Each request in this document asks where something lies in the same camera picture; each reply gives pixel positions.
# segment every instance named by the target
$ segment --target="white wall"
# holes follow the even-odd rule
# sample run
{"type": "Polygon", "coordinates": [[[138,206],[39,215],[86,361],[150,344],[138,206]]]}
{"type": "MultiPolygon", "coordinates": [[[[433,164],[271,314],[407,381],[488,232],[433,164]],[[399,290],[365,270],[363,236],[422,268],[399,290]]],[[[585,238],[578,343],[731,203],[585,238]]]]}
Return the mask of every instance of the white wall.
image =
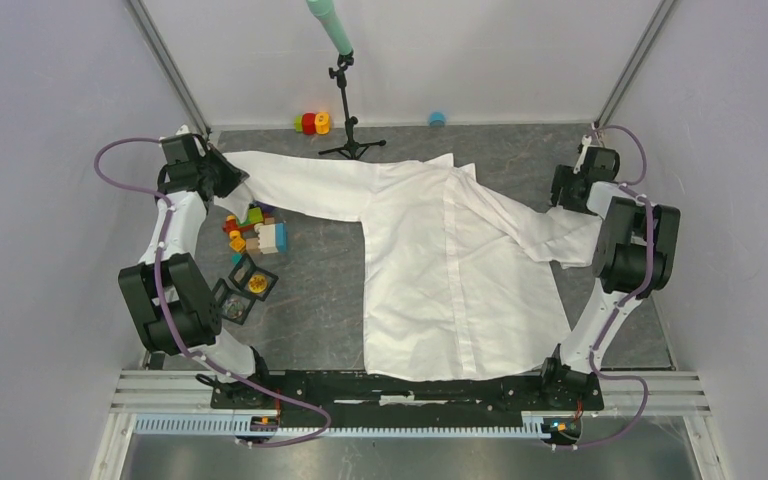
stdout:
{"type": "MultiPolygon", "coordinates": [[[[92,159],[185,121],[124,2],[0,1],[0,479],[88,476],[117,373],[140,355],[116,275],[155,218],[92,159]]],[[[155,148],[105,168],[151,184],[155,148]]]]}
{"type": "MultiPolygon", "coordinates": [[[[146,0],[208,122],[327,110],[337,53],[304,0],[146,0]]],[[[578,122],[599,114],[658,0],[336,0],[363,125],[578,122]]]]}
{"type": "Polygon", "coordinates": [[[615,123],[648,147],[652,198],[682,210],[657,297],[676,357],[702,376],[734,478],[768,478],[768,2],[681,2],[615,123]]]}

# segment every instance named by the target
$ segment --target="gray tiled floor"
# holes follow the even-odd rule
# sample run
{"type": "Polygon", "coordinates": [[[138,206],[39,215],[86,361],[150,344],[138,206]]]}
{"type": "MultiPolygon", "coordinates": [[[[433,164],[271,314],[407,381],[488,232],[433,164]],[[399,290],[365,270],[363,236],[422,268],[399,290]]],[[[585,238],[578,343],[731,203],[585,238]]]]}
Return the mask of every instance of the gray tiled floor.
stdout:
{"type": "MultiPolygon", "coordinates": [[[[388,127],[358,129],[356,137],[388,142],[385,147],[372,147],[363,157],[367,162],[427,160],[453,152],[456,165],[476,164],[481,184],[545,211],[555,165],[575,161],[584,131],[584,125],[388,127]]],[[[342,130],[326,136],[292,130],[223,132],[218,147],[225,152],[261,150],[315,157],[318,150],[343,143],[343,135],[342,130]]],[[[210,285],[232,267],[232,251],[222,232],[226,215],[221,208],[213,208],[199,235],[196,260],[210,285]]],[[[240,341],[253,345],[273,369],[363,368],[360,225],[287,211],[277,216],[287,224],[289,252],[255,261],[281,279],[269,300],[255,306],[245,326],[226,326],[240,341]]],[[[593,278],[589,269],[565,271],[553,265],[553,271],[572,326],[587,303],[593,278]]],[[[651,302],[644,302],[625,323],[606,353],[605,365],[670,365],[651,302]]],[[[184,366],[179,359],[168,359],[166,368],[184,366]]]]}

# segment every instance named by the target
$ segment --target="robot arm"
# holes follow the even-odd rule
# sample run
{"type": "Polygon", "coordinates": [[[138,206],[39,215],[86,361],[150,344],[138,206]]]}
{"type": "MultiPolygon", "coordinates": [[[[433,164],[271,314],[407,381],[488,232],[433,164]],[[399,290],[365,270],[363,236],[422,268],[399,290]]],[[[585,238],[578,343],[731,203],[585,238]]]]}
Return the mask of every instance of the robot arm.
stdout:
{"type": "MultiPolygon", "coordinates": [[[[172,218],[167,227],[161,263],[161,278],[165,298],[175,326],[196,361],[198,352],[221,361],[235,372],[249,375],[255,370],[254,352],[238,343],[222,328],[214,290],[195,264],[196,241],[201,224],[214,197],[235,196],[249,199],[239,208],[251,203],[251,192],[243,181],[248,174],[231,165],[201,136],[182,127],[174,137],[160,142],[166,156],[166,165],[158,177],[158,191],[172,201],[157,202],[157,221],[151,243],[137,265],[119,272],[119,287],[145,348],[150,352],[162,351],[169,355],[181,353],[163,318],[153,265],[161,228],[167,211],[172,218]]],[[[234,212],[245,217],[246,212],[234,212]]]]}
{"type": "Polygon", "coordinates": [[[572,333],[555,357],[560,365],[590,373],[590,352],[603,335],[615,307],[617,316],[604,332],[601,346],[594,350],[594,365],[602,365],[605,349],[628,315],[653,290],[666,286],[672,273],[680,212],[653,204],[654,238],[645,238],[644,205],[612,181],[619,172],[616,151],[594,147],[589,138],[582,141],[582,151],[575,167],[560,165],[552,184],[552,204],[602,218],[602,228],[593,258],[596,277],[590,300],[572,333]],[[636,297],[619,306],[620,301],[637,289],[645,278],[646,242],[654,243],[654,271],[649,286],[636,297]]]}

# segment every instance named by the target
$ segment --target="microphone stand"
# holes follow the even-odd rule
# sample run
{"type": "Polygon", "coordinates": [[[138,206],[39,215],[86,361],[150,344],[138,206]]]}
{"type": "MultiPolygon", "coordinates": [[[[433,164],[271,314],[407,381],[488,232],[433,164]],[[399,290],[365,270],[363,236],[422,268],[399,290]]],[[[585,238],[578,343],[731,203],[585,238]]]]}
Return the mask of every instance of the microphone stand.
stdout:
{"type": "Polygon", "coordinates": [[[354,52],[349,52],[346,55],[339,55],[337,57],[337,70],[328,68],[328,75],[331,78],[337,79],[337,87],[340,88],[340,95],[343,97],[343,113],[346,118],[346,144],[341,147],[329,148],[328,150],[322,150],[320,155],[327,155],[329,153],[339,153],[340,155],[348,158],[349,160],[358,160],[361,155],[366,152],[369,147],[378,145],[383,147],[387,144],[386,140],[379,140],[377,142],[358,143],[355,141],[354,126],[357,125],[357,117],[349,115],[349,102],[346,99],[346,70],[349,69],[355,63],[354,52]]]}

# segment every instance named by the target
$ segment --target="tripod base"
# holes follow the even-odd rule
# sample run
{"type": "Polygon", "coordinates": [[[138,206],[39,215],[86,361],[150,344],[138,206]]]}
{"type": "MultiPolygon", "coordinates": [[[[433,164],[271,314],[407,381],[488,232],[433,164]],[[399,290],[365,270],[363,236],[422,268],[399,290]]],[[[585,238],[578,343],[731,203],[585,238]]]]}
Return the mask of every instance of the tripod base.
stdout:
{"type": "Polygon", "coordinates": [[[328,150],[322,150],[319,152],[320,155],[327,155],[329,153],[339,153],[340,155],[348,158],[349,160],[359,160],[361,155],[366,152],[369,147],[373,146],[379,146],[383,147],[387,144],[387,140],[379,140],[377,142],[369,142],[369,143],[358,143],[358,142],[347,142],[342,147],[335,147],[335,148],[329,148],[328,150]]]}

